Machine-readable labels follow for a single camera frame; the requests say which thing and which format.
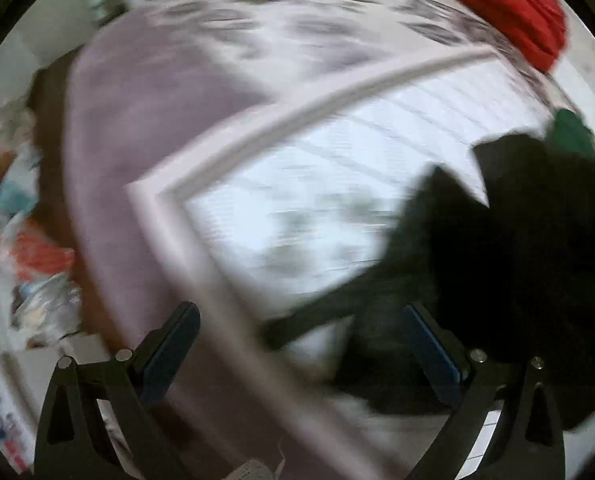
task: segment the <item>red fabric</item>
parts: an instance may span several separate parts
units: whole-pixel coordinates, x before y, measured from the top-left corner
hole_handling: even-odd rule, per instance
[[[557,0],[460,0],[502,32],[536,69],[547,72],[566,43]]]

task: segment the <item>pile of clutter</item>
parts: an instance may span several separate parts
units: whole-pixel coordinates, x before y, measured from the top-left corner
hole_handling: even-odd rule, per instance
[[[10,328],[27,348],[77,332],[81,307],[80,291],[69,279],[74,251],[57,246],[31,219],[41,159],[34,126],[22,99],[0,107],[0,272],[15,280]]]

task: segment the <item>screw head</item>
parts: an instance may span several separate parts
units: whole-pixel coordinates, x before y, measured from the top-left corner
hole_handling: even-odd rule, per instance
[[[65,355],[64,357],[61,357],[60,360],[58,361],[58,368],[60,368],[61,370],[64,370],[65,368],[69,368],[69,366],[71,366],[72,362],[73,362],[73,359],[71,357],[69,357],[68,355]]]
[[[479,348],[475,348],[475,349],[471,350],[469,353],[469,356],[476,363],[483,363],[484,361],[486,361],[488,359],[488,355],[486,355],[486,352]]]
[[[544,361],[541,357],[535,356],[531,360],[531,365],[533,366],[533,368],[541,370],[542,368],[544,368]]]
[[[124,362],[131,359],[133,356],[133,351],[129,350],[128,348],[123,348],[122,350],[118,350],[118,353],[115,354],[115,358],[117,361]]]

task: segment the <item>red cushion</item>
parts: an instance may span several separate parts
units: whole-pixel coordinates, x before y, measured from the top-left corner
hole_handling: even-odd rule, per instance
[[[460,0],[547,72],[566,43],[566,21],[557,0]]]

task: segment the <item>bed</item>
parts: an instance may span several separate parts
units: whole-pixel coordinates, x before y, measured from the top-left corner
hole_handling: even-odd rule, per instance
[[[282,354],[257,328],[370,264],[430,164],[485,201],[469,147],[539,136],[560,106],[455,0],[153,0],[76,61],[66,195],[129,344],[178,299],[200,306],[169,400],[228,462],[283,453],[282,478],[402,478],[446,417],[377,416],[323,388],[343,324]]]

